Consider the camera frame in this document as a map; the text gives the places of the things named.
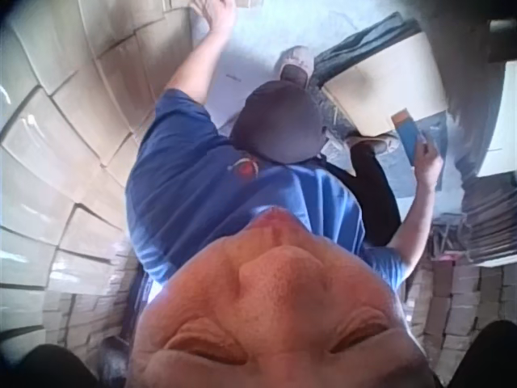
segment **cardboard box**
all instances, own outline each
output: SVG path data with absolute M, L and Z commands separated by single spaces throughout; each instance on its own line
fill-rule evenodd
M 447 110 L 442 79 L 422 32 L 332 78 L 323 92 L 363 136 L 393 131 L 392 116 L 407 109 L 415 121 Z

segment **blue shirt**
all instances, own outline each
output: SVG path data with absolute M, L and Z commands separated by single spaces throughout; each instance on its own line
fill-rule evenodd
M 158 101 L 126 198 L 135 252 L 159 283 L 271 206 L 358 255 L 392 288 L 402 280 L 393 250 L 365 245 L 361 209 L 339 180 L 316 163 L 279 166 L 234 149 L 204 107 L 181 91 Z

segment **sneaker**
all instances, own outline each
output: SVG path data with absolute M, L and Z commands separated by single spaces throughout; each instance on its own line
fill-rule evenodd
M 390 154 L 401 144 L 398 136 L 393 132 L 375 137 L 362 137 L 358 133 L 353 133 L 345 139 L 345 142 L 350 149 L 358 144 L 368 144 L 377 156 Z
M 305 46 L 296 46 L 280 58 L 280 80 L 297 84 L 306 89 L 314 73 L 314 55 Z

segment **wrinkled skin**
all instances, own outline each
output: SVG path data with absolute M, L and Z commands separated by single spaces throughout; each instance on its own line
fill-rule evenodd
M 425 364 L 390 287 L 274 209 L 168 281 L 139 322 L 132 383 L 385 386 L 393 371 Z

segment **blue object in hand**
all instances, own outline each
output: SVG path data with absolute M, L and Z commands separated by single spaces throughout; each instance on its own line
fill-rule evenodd
M 418 139 L 425 142 L 425 137 L 418 129 L 413 119 L 405 119 L 397 126 L 398 136 L 401 138 L 402 146 L 406 151 L 407 157 L 410 160 L 411 166 L 414 166 L 414 150 Z

